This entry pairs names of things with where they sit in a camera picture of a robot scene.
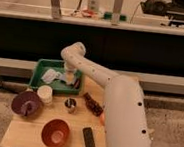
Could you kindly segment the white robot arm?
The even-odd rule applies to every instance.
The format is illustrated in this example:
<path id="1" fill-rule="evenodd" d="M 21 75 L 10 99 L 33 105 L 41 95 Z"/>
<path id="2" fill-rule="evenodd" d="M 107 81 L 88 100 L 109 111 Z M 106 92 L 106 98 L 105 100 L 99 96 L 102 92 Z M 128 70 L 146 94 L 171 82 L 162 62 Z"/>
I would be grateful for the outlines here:
<path id="1" fill-rule="evenodd" d="M 90 61 L 85 49 L 76 42 L 62 49 L 60 56 L 67 71 L 79 69 L 103 87 L 106 147 L 151 147 L 139 81 Z"/>

